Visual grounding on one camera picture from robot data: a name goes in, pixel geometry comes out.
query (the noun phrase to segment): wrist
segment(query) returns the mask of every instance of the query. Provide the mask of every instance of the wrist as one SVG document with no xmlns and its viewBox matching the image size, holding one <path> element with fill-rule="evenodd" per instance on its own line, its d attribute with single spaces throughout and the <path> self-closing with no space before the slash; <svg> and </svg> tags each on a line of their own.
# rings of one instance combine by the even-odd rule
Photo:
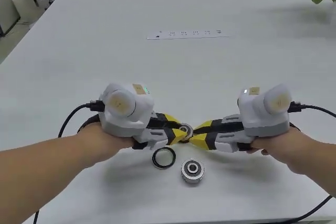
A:
<svg viewBox="0 0 336 224">
<path fill-rule="evenodd" d="M 97 162 L 96 151 L 92 148 L 90 141 L 81 134 L 72 136 L 81 152 L 83 169 L 95 165 Z"/>
<path fill-rule="evenodd" d="M 307 175 L 310 170 L 311 162 L 316 160 L 315 156 L 321 152 L 321 149 L 324 148 L 324 144 L 306 135 L 304 135 L 303 140 L 302 142 L 305 143 L 304 146 L 297 151 L 288 166 L 295 173 Z"/>
</svg>

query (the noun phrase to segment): metal bearing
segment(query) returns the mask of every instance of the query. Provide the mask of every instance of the metal bearing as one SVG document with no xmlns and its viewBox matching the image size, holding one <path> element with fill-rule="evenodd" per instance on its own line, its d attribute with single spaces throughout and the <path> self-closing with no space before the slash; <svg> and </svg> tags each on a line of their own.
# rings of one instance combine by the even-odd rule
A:
<svg viewBox="0 0 336 224">
<path fill-rule="evenodd" d="M 199 183 L 204 176 L 204 166 L 198 161 L 189 159 L 181 167 L 182 178 L 190 184 Z"/>
<path fill-rule="evenodd" d="M 187 123 L 182 123 L 179 130 L 187 133 L 187 136 L 183 140 L 180 140 L 179 143 L 183 143 L 183 144 L 188 143 L 189 138 L 191 138 L 194 134 L 193 128 Z"/>
</svg>

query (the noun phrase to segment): black cable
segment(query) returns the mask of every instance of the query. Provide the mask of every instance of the black cable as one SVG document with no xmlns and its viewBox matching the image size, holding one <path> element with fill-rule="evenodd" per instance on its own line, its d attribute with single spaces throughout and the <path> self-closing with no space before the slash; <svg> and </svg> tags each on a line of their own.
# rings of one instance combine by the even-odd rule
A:
<svg viewBox="0 0 336 224">
<path fill-rule="evenodd" d="M 321 108 L 321 107 L 318 107 L 318 106 L 313 106 L 313 105 L 305 105 L 305 104 L 303 104 L 303 105 L 301 105 L 301 108 L 302 108 L 302 109 L 313 109 L 313 110 L 319 110 L 319 111 L 322 111 L 322 112 L 324 112 L 324 113 L 327 113 L 327 114 L 329 114 L 329 115 L 333 116 L 334 118 L 336 118 L 336 114 L 335 114 L 335 113 L 332 113 L 331 111 L 329 111 L 329 110 L 326 110 L 326 109 L 324 109 L 324 108 Z"/>
<path fill-rule="evenodd" d="M 74 114 L 76 114 L 79 110 L 83 109 L 83 108 L 90 108 L 91 111 L 101 111 L 101 107 L 102 107 L 102 101 L 92 101 L 90 103 L 86 103 L 86 104 L 82 104 L 81 106 L 78 106 L 77 108 L 75 108 L 69 115 L 68 117 L 65 119 L 59 133 L 58 133 L 58 137 L 62 137 L 63 135 L 63 131 L 65 129 L 65 127 L 67 126 L 67 124 L 69 123 L 70 119 L 73 117 Z M 38 218 L 38 214 L 39 214 L 40 210 L 38 210 L 35 213 L 34 216 L 34 221 L 33 224 L 37 223 L 37 218 Z"/>
<path fill-rule="evenodd" d="M 321 203 L 319 203 L 315 208 L 313 208 L 312 210 L 310 210 L 308 213 L 297 217 L 297 218 L 292 218 L 292 219 L 288 219 L 288 220 L 284 220 L 284 221 L 280 221 L 280 222 L 273 222 L 273 223 L 278 223 L 278 224 L 292 224 L 292 223 L 296 223 L 299 222 L 303 219 L 306 219 L 308 216 L 311 216 L 313 213 L 315 213 L 317 210 L 319 210 L 321 207 L 323 207 L 329 200 L 331 200 L 333 197 L 331 195 L 329 195 L 327 198 L 325 198 L 324 201 L 322 201 Z"/>
<path fill-rule="evenodd" d="M 86 103 L 86 104 L 82 104 L 81 106 L 78 106 L 77 108 L 75 108 L 69 115 L 68 117 L 65 119 L 59 133 L 58 133 L 58 137 L 62 137 L 63 135 L 63 131 L 65 129 L 65 127 L 67 126 L 67 124 L 69 123 L 70 119 L 73 117 L 74 114 L 77 113 L 77 111 L 83 109 L 83 108 L 89 108 L 90 107 L 90 103 Z"/>
</svg>

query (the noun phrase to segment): finger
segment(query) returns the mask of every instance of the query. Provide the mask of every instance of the finger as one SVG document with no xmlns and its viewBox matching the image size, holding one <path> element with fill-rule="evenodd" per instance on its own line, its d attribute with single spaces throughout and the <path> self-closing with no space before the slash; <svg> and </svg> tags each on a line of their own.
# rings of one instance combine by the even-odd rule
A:
<svg viewBox="0 0 336 224">
<path fill-rule="evenodd" d="M 264 155 L 264 156 L 268 156 L 269 153 L 267 152 L 267 150 L 262 150 L 261 153 Z"/>
<path fill-rule="evenodd" d="M 253 148 L 253 149 L 251 149 L 251 150 L 246 151 L 246 153 L 247 153 L 247 154 L 253 154 L 253 153 L 257 152 L 258 150 L 259 150 L 259 149 Z"/>
<path fill-rule="evenodd" d="M 257 138 L 251 143 L 252 148 L 267 149 L 270 145 L 270 139 L 268 137 Z"/>
</svg>

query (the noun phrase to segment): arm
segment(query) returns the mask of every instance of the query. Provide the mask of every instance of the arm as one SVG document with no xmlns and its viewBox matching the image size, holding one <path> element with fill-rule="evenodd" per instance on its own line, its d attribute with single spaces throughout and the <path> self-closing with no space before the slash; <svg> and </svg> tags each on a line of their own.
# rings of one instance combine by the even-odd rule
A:
<svg viewBox="0 0 336 224">
<path fill-rule="evenodd" d="M 55 198 L 85 168 L 132 146 L 100 124 L 77 135 L 0 152 L 0 223 L 22 223 Z"/>
<path fill-rule="evenodd" d="M 263 149 L 261 153 L 264 155 L 271 155 L 287 164 L 293 172 L 308 176 L 336 197 L 335 144 L 318 142 L 291 128 L 288 133 L 280 136 L 256 139 L 252 146 Z"/>
</svg>

